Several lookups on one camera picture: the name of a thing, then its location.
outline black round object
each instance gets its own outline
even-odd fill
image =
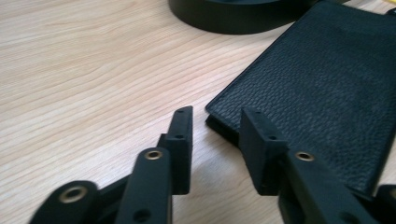
[[[316,0],[169,0],[189,25],[214,33],[247,35],[296,21]]]

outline light wood tabletop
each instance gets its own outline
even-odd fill
[[[277,197],[259,196],[239,150],[205,126],[205,105],[289,26],[213,34],[164,0],[0,1],[0,223],[28,222],[67,182],[128,175],[185,105],[191,193],[174,196],[174,223],[282,223]],[[396,183],[395,147],[380,182]]]

